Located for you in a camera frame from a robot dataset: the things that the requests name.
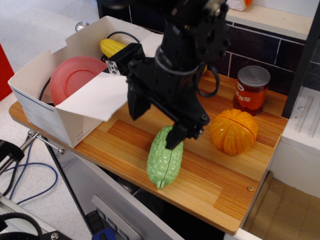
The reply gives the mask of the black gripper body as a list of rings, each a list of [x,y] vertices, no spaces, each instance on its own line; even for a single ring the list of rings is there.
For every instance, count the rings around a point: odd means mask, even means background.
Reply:
[[[185,138],[197,139],[210,121],[197,97],[197,84],[204,67],[178,72],[163,69],[155,58],[131,61],[128,65],[127,83],[145,95],[174,124],[186,128]]]

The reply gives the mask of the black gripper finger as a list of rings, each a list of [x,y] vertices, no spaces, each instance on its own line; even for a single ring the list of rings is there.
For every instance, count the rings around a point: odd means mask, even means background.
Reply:
[[[133,120],[137,120],[151,107],[150,100],[135,90],[132,85],[128,86],[127,102],[129,114]]]
[[[186,128],[180,124],[175,123],[172,130],[166,137],[166,149],[173,150],[181,141],[186,138]]]

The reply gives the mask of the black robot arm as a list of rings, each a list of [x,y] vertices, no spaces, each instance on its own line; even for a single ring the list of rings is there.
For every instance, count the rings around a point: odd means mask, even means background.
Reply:
[[[198,138],[210,121],[198,100],[215,96],[217,89],[201,91],[205,69],[215,77],[214,59],[225,55],[227,38],[224,0],[100,0],[100,17],[111,15],[128,20],[133,14],[145,28],[163,32],[154,57],[148,57],[136,41],[118,58],[127,78],[127,101],[133,120],[151,106],[173,120],[166,136],[166,148],[174,149],[186,138]]]

